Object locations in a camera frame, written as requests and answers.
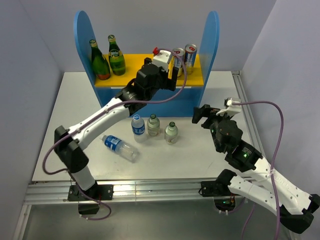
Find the silver can front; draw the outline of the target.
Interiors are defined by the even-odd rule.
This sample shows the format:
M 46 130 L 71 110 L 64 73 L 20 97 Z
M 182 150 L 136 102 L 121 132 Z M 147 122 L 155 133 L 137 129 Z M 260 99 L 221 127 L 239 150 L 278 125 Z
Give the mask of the silver can front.
M 185 51 L 180 47 L 176 47 L 173 49 L 173 52 L 175 55 L 173 55 L 171 59 L 171 70 L 173 70 L 174 67 L 178 68 L 177 77 L 180 77 L 183 73 L 183 66 L 179 59 L 184 60 Z

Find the silver can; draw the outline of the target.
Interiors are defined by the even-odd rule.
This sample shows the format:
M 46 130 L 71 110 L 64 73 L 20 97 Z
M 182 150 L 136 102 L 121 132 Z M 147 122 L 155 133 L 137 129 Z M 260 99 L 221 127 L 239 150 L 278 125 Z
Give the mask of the silver can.
M 184 64 L 187 75 L 191 75 L 193 73 L 196 55 L 197 46 L 191 43 L 187 44 L 184 48 Z
M 175 55 L 173 55 L 171 59 L 171 70 L 173 70 L 174 67 L 178 68 L 177 77 L 180 77 L 183 73 L 183 66 L 179 59 L 184 60 L 185 51 L 180 47 L 176 47 L 173 49 L 173 52 Z

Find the blue label bottle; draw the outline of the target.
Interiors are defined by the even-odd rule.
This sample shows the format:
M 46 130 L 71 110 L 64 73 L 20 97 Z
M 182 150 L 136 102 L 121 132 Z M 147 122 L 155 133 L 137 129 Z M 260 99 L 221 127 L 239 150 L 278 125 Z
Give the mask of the blue label bottle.
M 143 143 L 147 136 L 146 136 L 146 128 L 144 120 L 138 115 L 134 115 L 131 121 L 131 128 L 134 136 L 134 140 L 137 143 Z
M 139 155 L 139 151 L 136 147 L 116 136 L 104 135 L 102 137 L 102 141 L 109 150 L 132 163 L 135 162 L 137 156 Z

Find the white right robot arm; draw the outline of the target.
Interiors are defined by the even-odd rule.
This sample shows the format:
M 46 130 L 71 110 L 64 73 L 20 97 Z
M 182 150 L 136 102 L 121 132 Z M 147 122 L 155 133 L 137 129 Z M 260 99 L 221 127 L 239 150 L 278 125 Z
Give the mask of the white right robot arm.
M 242 140 L 243 131 L 238 128 L 228 110 L 213 108 L 208 104 L 193 109 L 192 122 L 201 118 L 202 128 L 209 129 L 215 150 L 225 154 L 225 160 L 235 172 L 224 169 L 212 187 L 202 185 L 202 195 L 212 193 L 241 195 L 279 215 L 280 223 L 290 231 L 302 234 L 314 220 L 313 213 L 320 207 L 318 194 L 309 194 L 271 168 L 268 160 L 252 145 Z

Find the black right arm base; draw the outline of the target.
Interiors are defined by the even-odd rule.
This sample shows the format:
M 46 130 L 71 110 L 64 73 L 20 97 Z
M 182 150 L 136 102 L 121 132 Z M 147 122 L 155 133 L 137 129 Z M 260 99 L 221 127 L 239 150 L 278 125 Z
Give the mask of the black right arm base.
M 204 198 L 213 198 L 214 206 L 219 213 L 231 213 L 244 203 L 243 198 L 237 203 L 238 195 L 231 193 L 227 186 L 218 183 L 217 180 L 201 181 L 198 194 Z

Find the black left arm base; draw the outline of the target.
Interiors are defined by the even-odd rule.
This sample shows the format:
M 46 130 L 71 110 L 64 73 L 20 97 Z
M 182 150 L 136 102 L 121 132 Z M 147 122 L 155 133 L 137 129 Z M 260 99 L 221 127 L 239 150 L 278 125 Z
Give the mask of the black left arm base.
M 99 201 L 110 201 L 113 198 L 114 186 L 112 184 L 103 184 L 93 187 L 93 190 L 83 191 L 86 196 Z M 85 202 L 90 199 L 81 193 L 76 184 L 69 187 L 67 196 L 68 202 Z M 78 213 L 81 215 L 95 215 L 100 210 L 99 203 L 78 203 Z

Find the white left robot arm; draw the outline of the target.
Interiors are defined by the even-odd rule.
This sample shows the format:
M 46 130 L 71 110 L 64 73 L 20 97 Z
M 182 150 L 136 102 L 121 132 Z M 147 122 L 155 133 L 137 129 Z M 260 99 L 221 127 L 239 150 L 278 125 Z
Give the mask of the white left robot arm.
M 161 117 L 189 117 L 202 94 L 177 89 L 177 74 L 169 77 L 169 62 L 156 55 L 145 58 L 141 69 L 110 101 L 82 122 L 54 131 L 54 152 L 66 166 L 86 200 L 98 197 L 101 187 L 91 174 L 84 150 L 105 130 L 127 117 L 154 108 Z

